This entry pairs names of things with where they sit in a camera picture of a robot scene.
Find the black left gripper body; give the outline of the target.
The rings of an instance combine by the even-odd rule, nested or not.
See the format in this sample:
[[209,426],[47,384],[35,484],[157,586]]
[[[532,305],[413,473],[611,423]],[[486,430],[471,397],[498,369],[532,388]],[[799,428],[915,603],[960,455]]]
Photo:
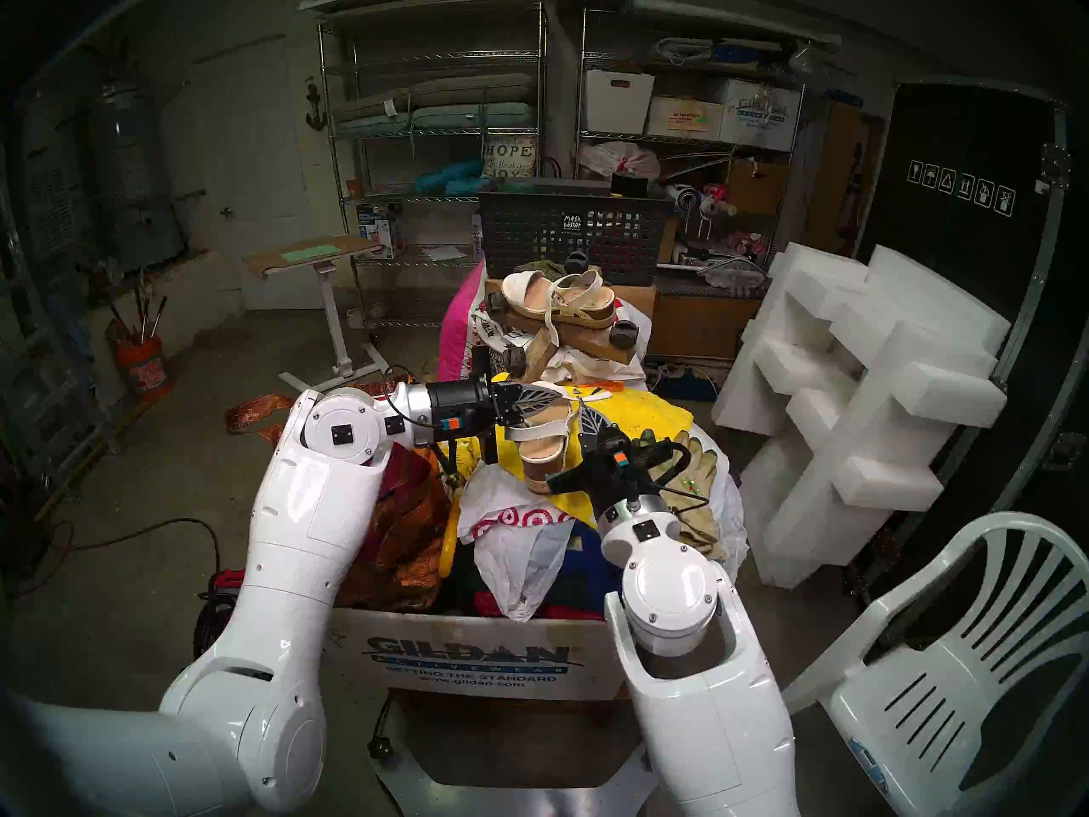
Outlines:
[[473,347],[466,378],[428,383],[432,449],[441,465],[456,465],[457,440],[476,438],[480,459],[498,463],[495,449],[495,405],[492,393],[491,352]]

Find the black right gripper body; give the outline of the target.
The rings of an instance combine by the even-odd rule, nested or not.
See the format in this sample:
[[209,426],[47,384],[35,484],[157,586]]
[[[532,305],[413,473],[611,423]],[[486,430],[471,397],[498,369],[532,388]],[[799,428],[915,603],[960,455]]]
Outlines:
[[615,504],[636,501],[643,493],[657,496],[661,487],[650,468],[671,461],[671,440],[632,440],[623,432],[603,432],[597,450],[576,466],[547,478],[551,493],[587,493],[594,516],[600,517]]

